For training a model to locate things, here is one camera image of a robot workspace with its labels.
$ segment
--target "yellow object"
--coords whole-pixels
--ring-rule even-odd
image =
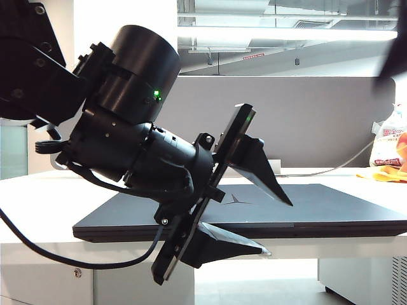
[[[397,167],[384,165],[368,168],[367,175],[357,174],[360,178],[374,179],[384,182],[404,182],[407,183],[407,172],[403,172]]]
[[[407,160],[407,132],[403,132],[396,146],[397,153]],[[378,167],[367,168],[368,174],[357,174],[360,178],[374,179],[384,182],[404,182],[407,183],[407,161],[399,167],[384,165]]]

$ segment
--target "robotic arm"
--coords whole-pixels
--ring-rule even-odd
[[[180,71],[178,54],[162,37],[136,25],[118,32],[112,46],[91,45],[67,71],[44,6],[0,0],[0,117],[44,128],[53,140],[37,153],[59,153],[57,162],[102,187],[159,202],[155,221],[169,235],[152,272],[168,280],[178,261],[203,263],[267,253],[260,244],[200,222],[209,200],[221,201],[217,185],[227,166],[270,196],[292,205],[277,183],[263,142],[245,134],[255,111],[236,106],[214,151],[215,138],[194,143],[154,124]],[[82,115],[69,139],[56,126]],[[124,187],[98,179],[97,172]]]

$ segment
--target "ceiling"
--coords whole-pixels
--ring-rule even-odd
[[[178,0],[178,25],[383,30],[396,26],[397,6],[396,0]],[[355,17],[369,20],[349,20]],[[361,58],[375,58],[372,64],[376,65],[375,60],[383,57],[388,45],[389,42],[179,37],[178,52],[184,75],[274,75],[284,74],[294,66],[304,69],[312,64]]]

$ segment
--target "gray partition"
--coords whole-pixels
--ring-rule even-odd
[[[372,138],[374,121],[387,118],[395,84],[389,79],[380,94],[374,78],[180,76],[156,124],[192,142],[200,132],[217,139],[235,104],[257,111],[248,134],[265,141],[270,159],[284,167],[336,166]],[[61,131],[69,135],[72,122]],[[352,166],[368,166],[370,150]]]

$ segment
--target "laptop logo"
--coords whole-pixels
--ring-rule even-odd
[[[232,203],[245,203],[246,205],[252,205],[251,202],[244,202],[244,201],[240,201],[239,199],[237,199],[237,197],[233,194],[231,194],[231,197],[233,198],[233,201],[231,202],[225,202],[222,203],[223,205],[231,205]]]

